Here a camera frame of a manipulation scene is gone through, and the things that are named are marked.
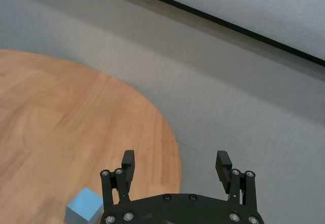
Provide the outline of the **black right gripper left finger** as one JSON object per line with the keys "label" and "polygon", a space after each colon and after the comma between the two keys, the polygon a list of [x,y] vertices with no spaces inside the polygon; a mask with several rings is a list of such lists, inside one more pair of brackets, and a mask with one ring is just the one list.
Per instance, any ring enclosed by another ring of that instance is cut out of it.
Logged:
{"label": "black right gripper left finger", "polygon": [[113,172],[105,169],[100,172],[104,207],[114,205],[112,190],[118,192],[119,203],[129,202],[129,191],[135,171],[135,153],[126,150],[123,155],[121,167]]}

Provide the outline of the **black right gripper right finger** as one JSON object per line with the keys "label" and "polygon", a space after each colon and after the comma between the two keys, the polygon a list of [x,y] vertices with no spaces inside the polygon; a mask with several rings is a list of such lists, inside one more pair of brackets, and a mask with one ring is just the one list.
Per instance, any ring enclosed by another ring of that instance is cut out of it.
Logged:
{"label": "black right gripper right finger", "polygon": [[240,204],[240,193],[242,193],[242,205],[255,205],[255,173],[253,171],[243,173],[233,168],[231,159],[224,150],[217,152],[215,168],[224,191],[228,194],[229,202]]}

